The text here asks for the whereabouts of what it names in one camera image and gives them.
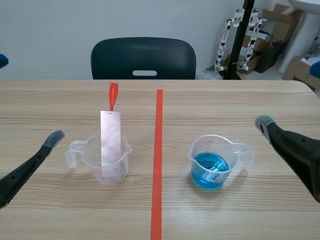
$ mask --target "plastic measuring cup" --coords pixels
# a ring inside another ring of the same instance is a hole
[[[194,141],[188,158],[192,161],[195,184],[215,189],[225,182],[240,159],[244,160],[245,169],[251,168],[255,154],[247,143],[232,143],[222,136],[205,135]]]
[[[76,154],[80,154],[85,164],[89,166],[96,179],[103,184],[116,184],[122,181],[128,174],[128,155],[132,147],[127,139],[121,136],[120,159],[113,164],[102,166],[101,161],[101,135],[92,136],[88,141],[73,141],[65,152],[65,158],[71,169],[77,167]]]

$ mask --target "blue liquid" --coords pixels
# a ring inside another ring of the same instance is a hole
[[[194,158],[202,167],[212,172],[219,173],[229,170],[227,162],[219,155],[211,152],[200,153]],[[216,189],[225,179],[221,174],[208,173],[199,166],[191,170],[192,178],[196,185],[204,189]]]

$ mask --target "black chair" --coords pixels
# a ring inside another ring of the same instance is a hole
[[[99,42],[91,53],[93,79],[195,79],[196,54],[185,41],[125,37]],[[155,76],[134,71],[156,71]]]

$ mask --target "wooden table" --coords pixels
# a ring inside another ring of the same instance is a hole
[[[133,147],[129,174],[102,185],[82,161],[69,169],[70,142],[100,131],[108,80],[0,80],[0,178],[29,159],[48,134],[54,149],[0,211],[1,240],[149,240],[156,91],[164,90],[162,239],[315,240],[320,204],[255,128],[259,115],[320,139],[320,100],[297,81],[119,80],[115,110]],[[255,163],[207,192],[186,157],[206,134],[251,144]]]

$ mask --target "robot skeleton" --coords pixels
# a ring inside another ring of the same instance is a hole
[[[218,45],[218,52],[216,55],[216,61],[214,65],[214,69],[216,72],[220,72],[224,70],[224,67],[222,66],[222,57],[225,55],[225,52],[227,50],[227,39],[228,39],[228,34],[231,29],[231,27],[237,28],[239,27],[240,23],[243,20],[245,10],[244,9],[237,9],[234,12],[234,18],[228,18],[225,22],[223,34],[222,34],[222,39]],[[253,33],[250,38],[250,41],[247,46],[247,52],[245,56],[245,60],[242,61],[240,64],[240,68],[247,71],[249,67],[247,66],[248,62],[250,61],[250,58],[252,57],[254,53],[254,48],[257,43],[257,37],[258,33],[262,28],[262,22],[264,19],[258,17],[259,10],[257,8],[252,10],[251,16],[250,16],[250,21],[249,21],[249,26],[253,27]]]

